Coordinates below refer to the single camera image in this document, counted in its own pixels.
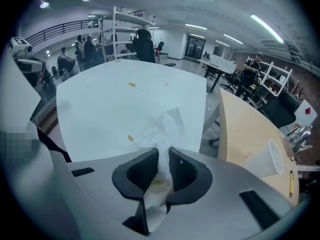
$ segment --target light wood desk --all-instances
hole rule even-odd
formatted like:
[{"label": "light wood desk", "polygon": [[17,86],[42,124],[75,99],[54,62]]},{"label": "light wood desk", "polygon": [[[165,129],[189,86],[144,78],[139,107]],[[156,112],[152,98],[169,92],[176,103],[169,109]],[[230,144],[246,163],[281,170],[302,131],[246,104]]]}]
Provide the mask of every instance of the light wood desk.
[{"label": "light wood desk", "polygon": [[[287,156],[282,135],[263,114],[232,93],[220,89],[220,143],[218,158],[243,166],[247,157],[261,151],[273,140],[278,146],[284,164],[296,164]],[[293,206],[299,201],[299,180],[293,171],[293,193],[289,197],[290,168],[283,174],[261,178],[262,181],[282,194]]]}]

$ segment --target ceiling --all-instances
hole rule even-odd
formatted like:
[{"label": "ceiling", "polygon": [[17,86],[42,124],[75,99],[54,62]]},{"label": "ceiling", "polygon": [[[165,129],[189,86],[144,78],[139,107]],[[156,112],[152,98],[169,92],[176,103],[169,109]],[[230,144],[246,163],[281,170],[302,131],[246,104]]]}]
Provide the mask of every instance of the ceiling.
[{"label": "ceiling", "polygon": [[[209,40],[226,43],[236,51],[259,51],[287,60],[291,59],[291,54],[295,54],[320,66],[316,35],[295,0],[44,0],[50,3],[50,10],[41,9],[39,1],[34,0],[30,4],[26,12],[29,17],[66,8],[112,9],[117,6],[132,11],[147,10],[148,14],[156,17],[155,23],[160,27],[181,27]],[[285,44],[277,42],[250,18],[251,14],[256,14],[272,27]],[[207,30],[189,28],[185,23],[206,27]],[[238,39],[244,45],[224,34]]]}]

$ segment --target black slot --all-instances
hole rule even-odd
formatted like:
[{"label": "black slot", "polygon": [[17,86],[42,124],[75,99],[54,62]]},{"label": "black slot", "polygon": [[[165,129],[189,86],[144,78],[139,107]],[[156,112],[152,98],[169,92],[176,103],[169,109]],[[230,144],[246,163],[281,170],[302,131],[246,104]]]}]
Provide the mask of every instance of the black slot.
[{"label": "black slot", "polygon": [[273,210],[253,190],[239,194],[263,230],[279,220]]},{"label": "black slot", "polygon": [[95,170],[88,167],[88,168],[83,168],[79,170],[73,170],[71,173],[73,174],[74,177],[82,176],[85,174],[93,173]]}]

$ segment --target metal shelving unit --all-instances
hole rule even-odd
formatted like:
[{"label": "metal shelving unit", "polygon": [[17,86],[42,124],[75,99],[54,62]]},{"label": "metal shelving unit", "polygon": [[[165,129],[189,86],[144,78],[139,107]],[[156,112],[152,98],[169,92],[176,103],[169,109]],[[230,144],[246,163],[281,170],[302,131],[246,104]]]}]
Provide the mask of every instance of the metal shelving unit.
[{"label": "metal shelving unit", "polygon": [[[266,72],[260,71],[260,73],[261,73],[262,75],[264,75],[264,77],[263,77],[263,79],[262,79],[262,81],[261,81],[260,84],[261,84],[262,86],[264,86],[264,87],[265,87],[270,93],[272,93],[274,96],[278,96],[278,95],[282,92],[282,90],[285,88],[286,83],[289,84],[289,78],[290,78],[291,73],[292,73],[292,71],[293,71],[292,68],[290,69],[290,71],[286,71],[286,70],[284,70],[284,69],[282,69],[282,68],[280,68],[280,67],[278,67],[278,66],[275,66],[273,61],[272,61],[270,64],[269,64],[269,63],[266,63],[266,62],[263,62],[263,61],[261,61],[261,63],[264,64],[264,65],[267,65],[267,66],[269,66],[269,67],[268,67],[268,69],[267,69]],[[274,78],[273,76],[269,75],[272,68],[276,69],[277,71],[280,71],[280,72],[281,72],[281,75],[282,75],[282,73],[284,73],[283,75],[286,76],[284,82],[280,82],[278,79],[276,79],[276,78]],[[278,91],[278,93],[275,93],[274,91],[270,90],[270,89],[265,85],[265,81],[266,81],[267,79],[271,79],[274,83],[276,83],[276,84],[280,87],[280,90]]]},{"label": "metal shelving unit", "polygon": [[[115,41],[116,40],[116,32],[122,32],[122,33],[135,33],[137,30],[133,27],[123,27],[123,26],[117,26],[116,21],[121,21],[121,22],[128,22],[132,23],[135,25],[140,25],[140,26],[147,26],[147,25],[153,25],[155,26],[154,22],[150,22],[144,18],[140,18],[137,16],[133,16],[130,14],[127,14],[125,12],[117,11],[117,8],[113,8],[113,13],[109,13],[106,15],[102,15],[102,20],[101,20],[101,35],[102,35],[102,52],[103,52],[103,58],[104,62],[107,62],[107,56],[106,56],[106,51],[104,49],[105,46],[111,46],[113,45],[113,54],[114,54],[114,59],[116,60],[118,57],[123,57],[123,56],[130,56],[130,55],[136,55],[136,52],[130,52],[130,53],[117,53],[117,45],[120,44],[132,44],[132,41]],[[105,38],[104,38],[104,20],[112,20],[112,29],[109,29],[109,31],[112,34],[112,39],[114,40],[113,42],[105,44]],[[155,34],[155,28],[152,30],[152,41],[154,40],[154,34]]]}]

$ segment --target white shelf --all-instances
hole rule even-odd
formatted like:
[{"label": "white shelf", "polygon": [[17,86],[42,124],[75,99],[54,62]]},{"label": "white shelf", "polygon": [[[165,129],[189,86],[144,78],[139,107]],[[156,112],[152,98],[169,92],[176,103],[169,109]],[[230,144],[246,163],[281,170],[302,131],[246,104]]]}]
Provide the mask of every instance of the white shelf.
[{"label": "white shelf", "polygon": [[[114,42],[108,42],[104,46],[112,46]],[[116,45],[123,45],[123,44],[132,44],[132,41],[118,41],[115,42]]]},{"label": "white shelf", "polygon": [[[114,14],[113,13],[109,13],[107,15],[105,15],[103,17],[104,20],[113,20]],[[120,11],[116,11],[115,12],[115,20],[119,20],[122,22],[130,22],[133,24],[137,24],[137,25],[154,25],[154,23],[144,19],[144,18],[139,18],[137,16],[133,16],[124,12],[120,12]]]},{"label": "white shelf", "polygon": [[[261,61],[260,63],[270,66],[269,63],[266,63],[266,62],[263,62],[263,61]],[[278,66],[275,66],[275,65],[273,65],[272,67],[277,69],[277,70],[280,70],[282,72],[285,72],[285,73],[289,74],[289,71],[286,71],[286,70],[282,69],[281,67],[278,67]]]},{"label": "white shelf", "polygon": [[271,78],[273,81],[277,82],[277,83],[280,84],[281,86],[284,84],[283,82],[280,82],[278,79],[275,79],[275,78],[272,77],[271,75],[268,75],[267,78]]},{"label": "white shelf", "polygon": [[130,52],[130,53],[117,53],[117,57],[123,57],[123,56],[129,56],[129,55],[137,55],[136,52]]},{"label": "white shelf", "polygon": [[131,27],[125,27],[125,26],[115,26],[114,27],[116,32],[124,32],[124,33],[135,33],[137,30]]},{"label": "white shelf", "polygon": [[277,96],[276,93],[273,90],[270,90],[267,86],[265,86],[263,83],[261,84],[262,86],[264,86],[264,88],[266,88],[270,93],[272,93],[274,96]]}]

